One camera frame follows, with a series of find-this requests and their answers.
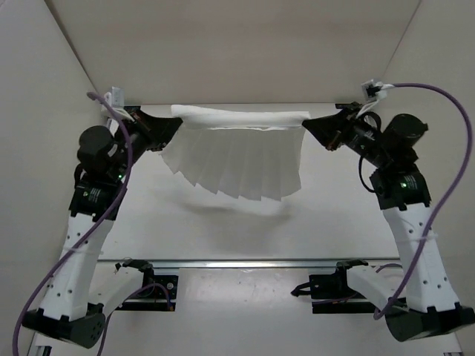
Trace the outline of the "white pleated skirt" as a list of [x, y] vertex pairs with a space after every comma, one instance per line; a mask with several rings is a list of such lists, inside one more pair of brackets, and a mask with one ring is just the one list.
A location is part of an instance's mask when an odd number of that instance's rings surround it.
[[307, 111], [242, 112], [172, 105], [182, 124], [161, 154], [171, 172], [207, 191], [258, 201], [301, 189]]

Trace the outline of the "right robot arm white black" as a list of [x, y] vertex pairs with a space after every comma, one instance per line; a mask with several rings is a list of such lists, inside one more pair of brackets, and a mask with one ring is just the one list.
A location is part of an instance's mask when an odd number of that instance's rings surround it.
[[305, 119], [303, 127], [328, 151], [346, 146], [375, 166], [370, 176], [399, 253], [404, 276], [401, 292], [362, 260], [338, 263], [332, 287], [349, 297], [357, 292], [372, 303], [399, 342], [450, 334], [474, 324], [474, 310], [461, 305], [443, 266], [431, 228], [430, 193], [416, 166], [413, 146], [428, 130], [417, 117], [401, 113], [381, 128], [374, 112], [358, 115], [356, 103], [331, 116]]

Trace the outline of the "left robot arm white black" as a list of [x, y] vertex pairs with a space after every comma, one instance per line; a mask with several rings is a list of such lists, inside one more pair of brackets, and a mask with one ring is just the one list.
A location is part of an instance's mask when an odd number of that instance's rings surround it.
[[79, 137], [79, 164], [61, 257], [33, 292], [36, 296], [42, 289], [46, 291], [40, 305], [32, 309], [33, 301], [28, 300], [22, 309], [13, 334], [15, 355], [21, 328], [90, 349], [104, 344], [111, 314], [126, 300], [162, 297], [164, 309], [174, 309], [169, 290], [158, 283], [146, 260], [117, 263], [105, 284], [90, 289], [134, 163], [146, 151], [162, 150], [183, 123], [180, 118], [150, 116], [136, 107], [112, 117], [119, 125], [115, 133], [95, 125]]

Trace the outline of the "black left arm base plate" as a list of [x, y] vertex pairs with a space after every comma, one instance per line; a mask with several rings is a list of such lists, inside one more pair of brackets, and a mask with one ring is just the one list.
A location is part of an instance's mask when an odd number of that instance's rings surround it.
[[121, 311], [174, 312], [177, 305], [178, 270], [155, 270], [144, 277], [142, 290], [126, 300]]

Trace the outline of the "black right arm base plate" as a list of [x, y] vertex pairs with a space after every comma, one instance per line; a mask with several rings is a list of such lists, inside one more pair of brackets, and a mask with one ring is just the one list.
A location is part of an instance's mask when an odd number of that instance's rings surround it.
[[350, 289], [337, 271], [311, 274], [309, 283], [313, 314], [372, 314], [375, 311], [375, 306]]

